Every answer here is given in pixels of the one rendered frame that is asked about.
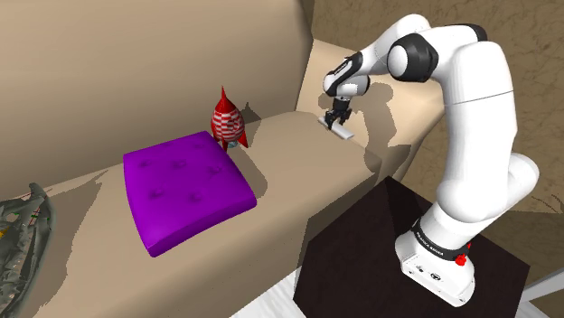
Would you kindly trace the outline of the white flat remote control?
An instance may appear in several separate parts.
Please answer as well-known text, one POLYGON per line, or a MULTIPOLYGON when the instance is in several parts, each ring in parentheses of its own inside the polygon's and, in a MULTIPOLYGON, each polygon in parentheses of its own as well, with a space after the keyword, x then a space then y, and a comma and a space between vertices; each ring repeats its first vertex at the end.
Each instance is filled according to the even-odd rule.
POLYGON ((344 126, 340 125, 338 122, 333 122, 332 126, 328 126, 328 124, 324 120, 324 117, 319 117, 317 120, 322 126, 332 131, 334 134, 341 137, 343 140, 348 140, 354 136, 353 132, 351 132, 344 126))

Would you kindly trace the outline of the dark robot stand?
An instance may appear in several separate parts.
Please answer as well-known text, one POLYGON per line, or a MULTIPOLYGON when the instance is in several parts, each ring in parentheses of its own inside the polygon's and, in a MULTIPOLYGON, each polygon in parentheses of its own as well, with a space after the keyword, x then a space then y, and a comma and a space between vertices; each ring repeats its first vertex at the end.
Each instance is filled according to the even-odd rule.
POLYGON ((294 294, 305 318, 515 318, 530 267, 483 236, 472 241, 476 287, 461 307, 401 272, 395 239, 430 205, 388 177, 316 235, 294 294))

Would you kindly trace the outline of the purple tufted cushion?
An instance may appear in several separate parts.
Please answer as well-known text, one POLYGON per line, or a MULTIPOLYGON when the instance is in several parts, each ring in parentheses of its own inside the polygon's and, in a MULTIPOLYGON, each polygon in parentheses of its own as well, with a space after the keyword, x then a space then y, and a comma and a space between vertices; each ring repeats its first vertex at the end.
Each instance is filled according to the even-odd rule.
POLYGON ((148 254, 257 205, 247 180, 206 131, 123 155, 128 204, 148 254))

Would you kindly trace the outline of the red white striped toy rocket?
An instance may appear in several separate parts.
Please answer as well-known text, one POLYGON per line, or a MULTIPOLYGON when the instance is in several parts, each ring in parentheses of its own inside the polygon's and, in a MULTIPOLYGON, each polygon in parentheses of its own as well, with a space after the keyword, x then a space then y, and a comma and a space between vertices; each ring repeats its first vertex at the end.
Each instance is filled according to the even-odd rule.
POLYGON ((211 130, 213 138, 221 142, 224 151, 232 143, 249 146, 242 114, 227 98, 224 88, 221 88, 221 99, 212 113, 211 130))

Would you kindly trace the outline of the beige sofa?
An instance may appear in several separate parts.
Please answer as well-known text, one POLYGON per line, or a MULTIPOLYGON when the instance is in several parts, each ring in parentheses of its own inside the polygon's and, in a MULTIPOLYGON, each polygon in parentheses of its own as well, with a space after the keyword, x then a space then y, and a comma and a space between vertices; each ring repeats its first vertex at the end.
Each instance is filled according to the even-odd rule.
POLYGON ((19 318, 289 315, 304 243, 442 117, 436 82, 375 76, 344 141, 319 124, 346 50, 312 37, 304 0, 0 0, 0 200, 30 182, 57 221, 19 318), (209 128, 226 94, 248 147, 230 156, 257 206, 160 257, 131 217, 122 156, 209 128))

